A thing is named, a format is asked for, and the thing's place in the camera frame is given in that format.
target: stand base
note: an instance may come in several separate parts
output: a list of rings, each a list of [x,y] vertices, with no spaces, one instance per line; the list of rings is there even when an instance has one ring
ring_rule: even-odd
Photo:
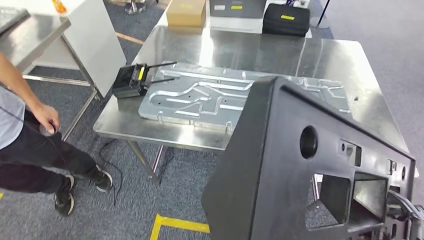
[[[309,20],[309,25],[311,27],[313,27],[313,28],[316,28],[316,29],[328,29],[330,27],[330,22],[327,21],[327,19],[323,18],[321,20],[321,22],[319,23],[319,25],[318,25],[318,22],[319,21],[320,21],[320,18],[319,17],[317,17],[317,16],[316,17],[312,17]]]
[[[128,15],[134,15],[142,13],[146,10],[146,4],[141,2],[131,2],[125,5],[125,12]]]

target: yellow sticker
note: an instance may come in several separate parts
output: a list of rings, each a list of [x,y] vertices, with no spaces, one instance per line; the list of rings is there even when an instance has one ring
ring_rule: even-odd
[[[153,223],[153,228],[151,230],[150,240],[158,240],[159,232],[161,231],[161,226],[184,229],[194,232],[201,232],[205,234],[209,234],[211,232],[209,230],[209,225],[205,223],[186,221],[178,218],[171,218],[156,214],[156,218],[154,219]]]
[[[192,9],[193,6],[192,5],[188,5],[188,4],[181,4],[179,6],[180,9]]]
[[[138,74],[138,80],[140,81],[141,79],[142,79],[142,77],[143,77],[143,73],[145,72],[145,67],[142,67],[141,69],[140,69],[140,74]]]
[[[287,20],[295,20],[294,16],[287,16],[287,15],[281,15],[282,19],[287,19]]]

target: stainless steel table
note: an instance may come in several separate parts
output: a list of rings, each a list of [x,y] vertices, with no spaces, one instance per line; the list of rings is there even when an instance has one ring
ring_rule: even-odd
[[[100,100],[103,99],[102,95],[98,93],[90,75],[87,73],[83,64],[74,53],[74,50],[63,36],[64,31],[70,26],[71,23],[66,17],[32,14],[30,17],[21,21],[20,24],[12,27],[7,32],[0,35],[0,52],[5,55],[6,58],[8,58],[12,64],[14,64],[21,72],[26,70],[50,44],[52,44],[58,38],[62,38],[63,42],[69,50],[69,53],[82,72],[85,81],[52,77],[47,78],[31,75],[23,75],[23,78],[27,80],[69,84],[92,88],[92,93],[64,132],[62,137],[64,141],[68,139],[72,130],[75,128],[78,121],[87,110],[93,99],[96,97]]]
[[[165,60],[341,81],[353,118],[408,150],[358,42],[208,28],[196,34],[187,33],[184,28],[156,26],[133,64],[158,64]],[[199,151],[225,150],[230,140],[225,132],[141,118],[138,108],[142,100],[142,97],[116,99],[112,96],[93,129],[101,136],[128,141],[154,183],[159,183],[155,172],[163,145]],[[160,145],[153,168],[137,141]]]

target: wrist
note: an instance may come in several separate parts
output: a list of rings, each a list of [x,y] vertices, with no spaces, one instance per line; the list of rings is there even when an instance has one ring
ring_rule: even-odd
[[[31,110],[31,112],[37,112],[39,109],[42,108],[43,104],[38,100],[37,97],[34,97],[30,100],[25,101],[28,108]]]

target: black case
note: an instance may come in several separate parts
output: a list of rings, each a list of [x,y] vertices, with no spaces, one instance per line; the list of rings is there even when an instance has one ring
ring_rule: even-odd
[[[309,30],[309,9],[271,3],[263,16],[263,34],[304,37]]]
[[[360,166],[346,158],[341,140],[361,147]],[[315,153],[305,156],[306,146]],[[387,169],[389,160],[395,169]],[[393,226],[390,239],[400,240],[406,224],[385,216],[386,193],[396,184],[411,199],[414,170],[408,153],[294,83],[266,76],[253,84],[201,202],[212,240],[378,240],[380,228]],[[339,223],[311,230],[306,207],[317,173],[324,175],[319,200]],[[357,201],[357,190],[368,202]]]

